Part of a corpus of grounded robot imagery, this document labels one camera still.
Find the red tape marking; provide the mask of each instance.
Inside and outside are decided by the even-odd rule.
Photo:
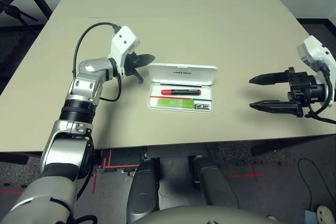
[[[241,174],[241,175],[229,175],[229,178],[249,178],[249,177],[259,177],[264,175],[263,173],[249,173],[249,174]]]
[[[94,179],[94,181],[93,181],[92,194],[95,193],[95,190],[96,190],[96,182],[97,182],[97,172],[95,172],[95,179]]]
[[[256,181],[256,183],[258,183],[258,176],[256,176],[256,168],[254,167],[254,164],[251,164],[252,166],[252,170],[253,170],[253,174],[254,174],[254,180]]]
[[[5,194],[22,194],[23,191],[15,191],[15,190],[0,190],[0,193]]]

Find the blue stripe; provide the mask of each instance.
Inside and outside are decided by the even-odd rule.
[[[193,98],[194,101],[205,101],[205,102],[212,102],[212,100],[208,100],[208,99],[197,99],[197,98]]]

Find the black pen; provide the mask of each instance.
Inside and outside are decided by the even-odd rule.
[[[200,95],[199,89],[163,89],[162,95]]]

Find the clear plastic lid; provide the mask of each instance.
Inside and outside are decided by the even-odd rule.
[[[217,74],[215,66],[187,65],[172,63],[151,63],[148,65],[149,75],[153,82],[211,85]]]

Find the black cable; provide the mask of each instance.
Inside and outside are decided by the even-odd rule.
[[[119,30],[120,30],[120,26],[116,25],[116,24],[113,24],[113,23],[110,23],[110,22],[100,22],[100,23],[96,23],[96,24],[93,24],[92,26],[90,26],[89,28],[87,28],[84,33],[80,36],[78,42],[77,42],[77,46],[76,46],[76,49],[75,49],[75,53],[74,53],[74,61],[72,63],[72,74],[73,74],[73,77],[75,78],[76,77],[76,64],[77,64],[77,54],[78,54],[78,50],[79,50],[79,47],[80,47],[80,44],[82,43],[82,40],[84,39],[85,35],[90,31],[92,30],[93,28],[97,27],[97,26],[102,26],[102,25],[108,25],[108,26],[112,26],[113,27],[113,30],[114,30],[114,33],[116,34]],[[107,99],[107,98],[103,98],[101,97],[100,99],[103,100],[103,101],[108,101],[108,102],[115,102],[117,99],[119,99],[120,95],[121,95],[121,76],[120,74],[117,72],[117,78],[118,78],[118,95],[115,99]]]
[[[94,215],[85,215],[83,217],[80,217],[78,219],[76,219],[76,224],[82,223],[84,221],[88,221],[88,220],[92,220],[92,224],[97,224],[98,223],[98,219],[96,216]]]
[[[309,110],[311,112],[314,112],[314,110],[312,109],[312,107],[311,107],[310,104],[308,104],[308,107],[309,107]],[[324,122],[324,123],[333,123],[333,124],[336,124],[336,121],[334,121],[332,119],[329,119],[329,118],[321,118],[318,115],[313,115],[311,118],[313,118],[315,120],[318,120],[318,121],[321,121],[321,122]]]
[[[325,123],[332,123],[332,124],[336,124],[336,121],[332,120],[332,119],[327,119],[327,118],[321,118],[318,116],[319,113],[321,113],[323,110],[325,110],[331,99],[332,99],[332,84],[331,84],[331,81],[330,81],[330,70],[327,66],[323,66],[320,68],[320,70],[323,72],[323,76],[326,80],[326,83],[327,83],[327,87],[328,87],[328,96],[327,96],[327,99],[325,100],[324,104],[322,105],[321,108],[319,108],[318,110],[314,111],[311,107],[311,105],[309,104],[308,107],[309,107],[309,112],[307,115],[305,115],[306,118],[313,118],[313,119],[316,119],[318,121],[321,121],[321,122],[325,122]]]
[[[90,170],[89,170],[89,173],[84,181],[84,184],[82,185],[82,187],[80,188],[80,190],[78,191],[77,193],[77,200],[79,199],[79,197],[82,195],[83,191],[85,190],[86,186],[88,185],[89,181],[90,181],[90,178],[92,176],[92,172],[93,172],[93,168],[95,166],[95,149],[94,149],[94,145],[93,145],[93,141],[92,141],[92,137],[89,136],[90,138],[90,142],[92,144],[92,159],[91,159],[91,167],[90,167]]]
[[[308,191],[309,191],[310,202],[309,202],[309,208],[308,208],[308,210],[311,209],[311,204],[312,204],[312,200],[313,200],[313,195],[312,195],[312,192],[311,192],[311,190],[310,190],[310,188],[309,188],[309,186],[308,186],[306,180],[304,179],[304,177],[303,177],[303,175],[302,175],[302,173],[301,173],[301,170],[300,170],[300,163],[301,163],[302,160],[307,160],[307,161],[309,161],[309,162],[316,168],[317,172],[319,173],[320,177],[322,178],[322,181],[323,181],[324,185],[326,186],[326,189],[327,189],[327,191],[328,191],[330,197],[332,198],[332,200],[333,200],[334,203],[336,204],[336,199],[332,196],[332,193],[331,193],[331,191],[330,191],[330,189],[329,189],[329,187],[328,187],[326,181],[324,180],[324,178],[323,178],[323,176],[322,176],[322,174],[321,174],[319,168],[317,167],[317,165],[316,165],[312,160],[303,157],[303,158],[299,159],[299,161],[298,161],[298,171],[299,171],[299,173],[300,173],[300,176],[301,176],[301,178],[302,178],[304,184],[306,185],[306,187],[307,187],[307,189],[308,189]]]

